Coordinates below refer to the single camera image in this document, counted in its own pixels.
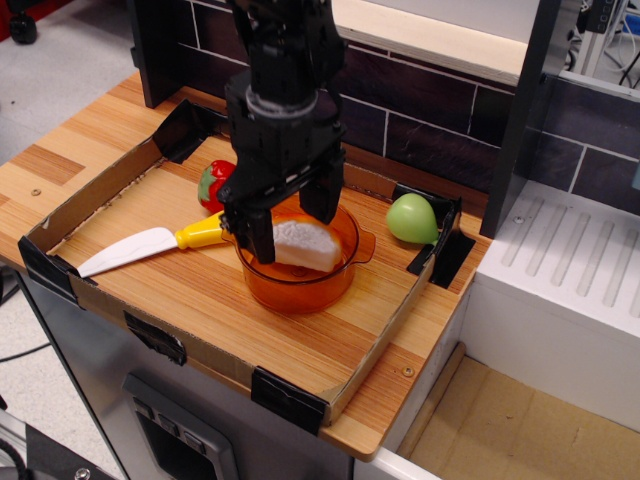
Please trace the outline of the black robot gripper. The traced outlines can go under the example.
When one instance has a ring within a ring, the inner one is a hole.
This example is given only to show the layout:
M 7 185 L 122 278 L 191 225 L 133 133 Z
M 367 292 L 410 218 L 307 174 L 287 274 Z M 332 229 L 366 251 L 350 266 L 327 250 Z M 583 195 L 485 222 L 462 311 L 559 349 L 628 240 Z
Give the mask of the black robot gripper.
M 225 87 L 229 130 L 237 166 L 218 197 L 222 226 L 261 264 L 275 262 L 270 209 L 294 194 L 302 210 L 328 225 L 343 187 L 345 126 L 316 116 L 316 95 L 291 112 L 276 113 L 251 89 L 245 71 Z

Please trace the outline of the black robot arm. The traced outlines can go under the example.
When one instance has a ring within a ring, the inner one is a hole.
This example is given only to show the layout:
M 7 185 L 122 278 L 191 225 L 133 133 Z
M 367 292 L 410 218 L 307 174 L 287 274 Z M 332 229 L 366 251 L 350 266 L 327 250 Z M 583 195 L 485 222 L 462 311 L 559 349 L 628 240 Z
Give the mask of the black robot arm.
M 297 196 L 323 224 L 336 215 L 345 151 L 331 82 L 346 43 L 328 1 L 232 1 L 249 60 L 225 95 L 234 173 L 217 194 L 223 227 L 262 264 L 275 262 L 272 209 Z

